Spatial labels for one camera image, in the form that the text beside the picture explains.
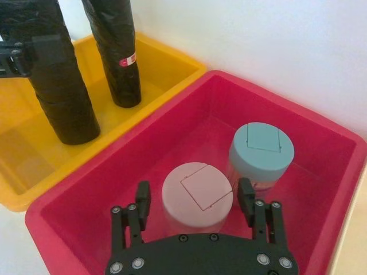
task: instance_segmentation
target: table surface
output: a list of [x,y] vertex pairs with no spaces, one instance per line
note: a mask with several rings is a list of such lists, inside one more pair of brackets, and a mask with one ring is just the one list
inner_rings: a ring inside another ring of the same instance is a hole
[[329,275],[367,274],[367,165],[349,207]]
[[[25,213],[0,205],[0,275],[49,275],[25,226]],[[366,274],[367,165],[350,205],[329,275]]]

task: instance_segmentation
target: screw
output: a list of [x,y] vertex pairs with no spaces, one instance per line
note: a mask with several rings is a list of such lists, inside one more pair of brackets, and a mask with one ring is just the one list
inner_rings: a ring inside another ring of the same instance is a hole
[[110,272],[112,274],[117,274],[122,270],[122,263],[121,262],[114,262],[110,267]]
[[209,239],[210,239],[211,241],[213,241],[213,242],[216,242],[216,241],[218,241],[218,240],[219,240],[219,236],[218,236],[218,234],[210,234],[210,235],[209,235]]
[[21,53],[21,51],[20,51],[20,50],[12,50],[12,51],[11,51],[11,54],[14,54],[14,55],[15,55],[15,54],[20,54],[20,53]]
[[136,205],[129,205],[129,206],[128,206],[128,209],[129,209],[129,210],[135,210],[135,209],[136,209]]
[[280,203],[279,202],[273,202],[271,205],[273,205],[273,207],[275,207],[275,208],[280,208]]
[[292,264],[292,261],[289,260],[288,258],[286,257],[282,257],[279,259],[279,263],[282,267],[284,268],[292,268],[293,264]]
[[258,206],[263,206],[263,205],[264,205],[264,203],[263,203],[262,201],[256,201],[255,203],[256,203],[256,205],[258,205]]
[[268,265],[268,264],[270,264],[270,259],[265,254],[259,254],[259,255],[257,255],[256,258],[257,258],[257,261],[259,263],[261,263],[262,265]]
[[136,258],[132,261],[132,268],[134,269],[139,269],[139,268],[142,268],[144,265],[144,259],[143,258]]
[[189,240],[189,237],[185,234],[181,234],[180,236],[178,236],[178,239],[180,242],[187,242]]
[[116,206],[116,207],[112,208],[112,213],[118,213],[118,212],[120,212],[120,210],[121,210],[121,208]]

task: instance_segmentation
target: teal lid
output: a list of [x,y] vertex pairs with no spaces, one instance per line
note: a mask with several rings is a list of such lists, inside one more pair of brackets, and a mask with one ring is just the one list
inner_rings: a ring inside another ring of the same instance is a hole
[[254,122],[239,128],[229,160],[240,175],[259,182],[279,179],[294,157],[290,138],[270,124]]

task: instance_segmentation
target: pink lid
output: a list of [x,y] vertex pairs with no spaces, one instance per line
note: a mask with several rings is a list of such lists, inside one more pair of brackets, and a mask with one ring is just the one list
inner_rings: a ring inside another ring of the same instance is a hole
[[165,179],[162,200],[166,211],[190,227],[208,227],[228,215],[233,202],[231,184],[215,167],[185,163]]

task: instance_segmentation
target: plastic bin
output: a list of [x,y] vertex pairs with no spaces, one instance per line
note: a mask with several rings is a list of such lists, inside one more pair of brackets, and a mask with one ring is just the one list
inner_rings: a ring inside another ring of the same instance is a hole
[[95,40],[80,40],[75,52],[101,127],[101,135],[87,144],[67,146],[59,141],[27,79],[0,79],[0,203],[10,210],[26,210],[206,71],[190,57],[137,34],[142,102],[124,109],[112,101]]
[[[103,274],[111,248],[110,208],[151,182],[149,242],[164,237],[161,188],[186,162],[225,171],[239,126],[262,121],[292,140],[295,158],[265,200],[284,205],[288,244],[301,274],[325,274],[367,156],[357,135],[250,82],[210,72],[38,198],[28,229],[52,275]],[[239,208],[221,232],[251,237]]]

